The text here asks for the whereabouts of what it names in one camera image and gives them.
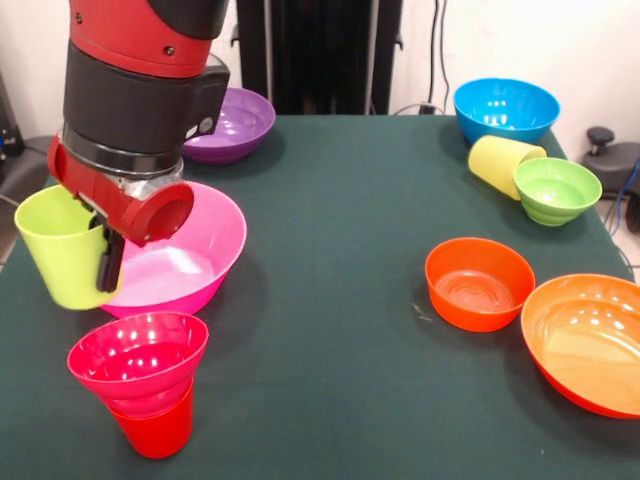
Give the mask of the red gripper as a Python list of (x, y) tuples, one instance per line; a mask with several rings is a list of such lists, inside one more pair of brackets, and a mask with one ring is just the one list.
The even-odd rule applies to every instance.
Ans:
[(194, 205), (191, 185), (171, 176), (132, 180), (91, 168), (75, 159), (59, 138), (48, 150), (53, 177), (84, 207), (96, 213), (88, 229), (103, 228), (96, 288), (117, 290), (124, 238), (138, 246), (171, 237), (185, 223)]

